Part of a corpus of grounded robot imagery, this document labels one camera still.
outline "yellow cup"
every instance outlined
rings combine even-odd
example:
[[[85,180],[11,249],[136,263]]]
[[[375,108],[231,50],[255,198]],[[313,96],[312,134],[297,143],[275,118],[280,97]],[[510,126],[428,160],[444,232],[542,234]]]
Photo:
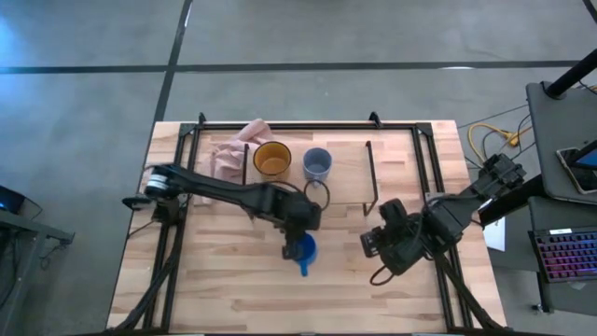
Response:
[[[290,149],[277,141],[259,146],[253,155],[253,164],[266,181],[285,181],[290,174],[291,161]]]

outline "gray floor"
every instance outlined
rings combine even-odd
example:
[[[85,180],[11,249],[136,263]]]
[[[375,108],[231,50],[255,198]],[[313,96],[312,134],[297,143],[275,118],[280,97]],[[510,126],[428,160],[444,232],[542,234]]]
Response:
[[[166,64],[182,0],[0,0],[0,67]],[[575,60],[597,46],[580,0],[195,0],[179,63]],[[563,68],[177,74],[166,120],[456,119],[525,104]],[[0,75],[0,184],[76,240],[35,281],[26,335],[101,330],[164,75]],[[597,82],[597,77],[587,79]],[[521,108],[491,119],[515,131]],[[465,154],[475,159],[461,131]],[[485,131],[478,130],[478,144]],[[533,142],[532,133],[522,139]],[[488,142],[489,152],[501,146]],[[506,154],[517,153],[506,148]],[[521,155],[529,176],[535,152]],[[594,318],[534,315],[531,274],[495,269],[509,326],[585,335]]]

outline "butcher block tabletop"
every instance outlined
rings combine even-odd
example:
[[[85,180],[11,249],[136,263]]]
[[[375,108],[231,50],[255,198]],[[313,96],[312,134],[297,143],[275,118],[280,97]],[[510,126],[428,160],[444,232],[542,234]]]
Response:
[[[428,122],[433,126],[445,189],[457,193],[469,185],[469,176],[456,124],[451,120]],[[173,161],[180,124],[156,124],[146,166]],[[201,131],[195,171],[209,174],[213,148],[236,132]],[[273,131],[273,134],[274,140],[295,151],[293,164],[298,162],[298,165],[291,169],[298,173],[302,173],[299,170],[302,155],[298,153],[305,148],[326,147],[333,156],[328,177],[333,184],[330,186],[333,202],[322,215],[320,230],[311,231],[318,256],[309,268],[309,275],[302,277],[294,261],[282,259],[284,236],[270,222],[251,220],[235,205],[194,197],[187,216],[170,332],[445,331],[434,263],[422,259],[387,285],[373,287],[369,278],[382,262],[379,258],[366,258],[359,240],[360,234],[383,224],[377,209],[367,217],[363,213],[362,203],[370,204],[373,198],[367,141],[371,143],[375,166],[377,205],[398,198],[408,212],[418,212],[423,206],[412,133],[380,129]],[[431,189],[435,189],[427,145],[424,137],[421,139],[427,175]],[[184,165],[189,147],[183,156]],[[250,183],[254,176],[249,170],[247,173]],[[149,174],[150,170],[144,172],[140,190],[145,188]],[[149,222],[150,217],[150,210],[136,212],[130,231]],[[108,327],[123,321],[145,293],[159,235],[160,224],[153,224],[127,242]],[[168,250],[174,235],[169,237]],[[489,315],[505,325],[481,228],[471,224],[457,247],[466,285]],[[462,326],[456,293],[451,284],[450,288],[456,325]],[[157,300],[156,324],[160,322],[165,292],[164,285]]]

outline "keyboard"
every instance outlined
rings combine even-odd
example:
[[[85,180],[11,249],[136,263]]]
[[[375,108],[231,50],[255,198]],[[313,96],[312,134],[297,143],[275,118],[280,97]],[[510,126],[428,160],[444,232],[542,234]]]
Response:
[[[597,227],[529,231],[549,283],[597,279]]]

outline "blue cup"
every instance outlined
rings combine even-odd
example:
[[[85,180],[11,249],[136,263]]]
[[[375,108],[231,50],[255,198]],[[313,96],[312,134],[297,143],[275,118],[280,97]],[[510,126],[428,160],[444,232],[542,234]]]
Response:
[[[302,170],[308,180],[325,181],[332,168],[332,156],[323,148],[311,148],[302,158]]]
[[[317,259],[317,244],[309,233],[305,233],[298,241],[298,245],[301,254],[295,262],[300,266],[300,274],[307,276],[309,275],[307,268]]]

